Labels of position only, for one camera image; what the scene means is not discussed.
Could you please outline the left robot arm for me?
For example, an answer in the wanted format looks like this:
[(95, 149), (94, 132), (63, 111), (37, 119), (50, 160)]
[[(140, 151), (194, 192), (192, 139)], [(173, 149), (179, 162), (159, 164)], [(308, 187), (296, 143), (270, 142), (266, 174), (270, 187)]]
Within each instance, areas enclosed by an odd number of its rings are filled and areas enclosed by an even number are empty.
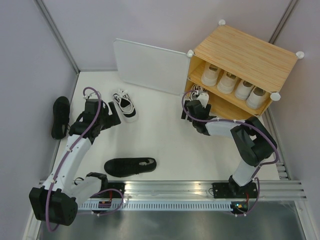
[(74, 179), (84, 156), (101, 131), (120, 123), (113, 102), (86, 100), (84, 111), (70, 127), (66, 147), (57, 166), (41, 187), (33, 187), (29, 193), (37, 220), (69, 226), (76, 218), (78, 207), (90, 197), (104, 198), (108, 195), (106, 174), (90, 172), (80, 183), (74, 183)]

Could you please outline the white leather sneaker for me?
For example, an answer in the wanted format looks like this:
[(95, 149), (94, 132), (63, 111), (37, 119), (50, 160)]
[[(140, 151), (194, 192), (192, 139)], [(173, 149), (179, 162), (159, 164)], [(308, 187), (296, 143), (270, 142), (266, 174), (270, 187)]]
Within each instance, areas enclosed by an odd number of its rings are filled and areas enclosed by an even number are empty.
[(255, 86), (246, 99), (246, 105), (254, 110), (259, 109), (268, 99), (270, 93)]
[(239, 100), (246, 100), (255, 86), (250, 82), (241, 80), (235, 90), (235, 97)]

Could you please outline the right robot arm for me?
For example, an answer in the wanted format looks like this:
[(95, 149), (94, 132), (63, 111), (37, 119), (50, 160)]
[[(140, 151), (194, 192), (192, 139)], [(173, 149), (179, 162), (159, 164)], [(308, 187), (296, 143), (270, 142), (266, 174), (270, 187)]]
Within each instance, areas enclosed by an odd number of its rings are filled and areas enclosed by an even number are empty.
[(211, 105), (203, 106), (200, 100), (182, 102), (182, 119), (192, 122), (198, 133), (206, 136), (222, 136), (233, 139), (240, 155), (240, 163), (228, 182), (212, 184), (215, 199), (256, 199), (260, 194), (257, 172), (278, 149), (276, 141), (253, 116), (244, 121), (218, 119), (210, 116)]

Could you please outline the white translucent cabinet door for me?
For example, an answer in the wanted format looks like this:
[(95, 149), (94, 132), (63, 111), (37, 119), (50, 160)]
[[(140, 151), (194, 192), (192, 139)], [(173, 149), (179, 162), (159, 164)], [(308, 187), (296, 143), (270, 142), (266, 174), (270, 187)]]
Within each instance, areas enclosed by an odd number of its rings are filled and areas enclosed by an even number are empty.
[(122, 81), (174, 95), (184, 91), (191, 49), (184, 53), (119, 38), (113, 49)]

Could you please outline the beige lace sneaker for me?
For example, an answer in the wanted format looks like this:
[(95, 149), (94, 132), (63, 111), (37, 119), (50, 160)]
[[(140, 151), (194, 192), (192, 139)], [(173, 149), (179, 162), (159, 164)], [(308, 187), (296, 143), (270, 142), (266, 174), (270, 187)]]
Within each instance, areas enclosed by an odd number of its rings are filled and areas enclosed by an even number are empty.
[(208, 87), (213, 87), (216, 85), (221, 68), (211, 64), (209, 62), (205, 63), (205, 68), (201, 76), (201, 82)]

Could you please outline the black and white sneaker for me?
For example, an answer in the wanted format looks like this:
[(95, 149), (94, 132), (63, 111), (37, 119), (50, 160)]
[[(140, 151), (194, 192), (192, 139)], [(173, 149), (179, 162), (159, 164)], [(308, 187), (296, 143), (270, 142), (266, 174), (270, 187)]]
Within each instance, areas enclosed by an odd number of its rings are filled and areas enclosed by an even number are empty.
[(112, 98), (127, 123), (135, 122), (138, 119), (136, 107), (126, 90), (119, 89), (112, 95)]

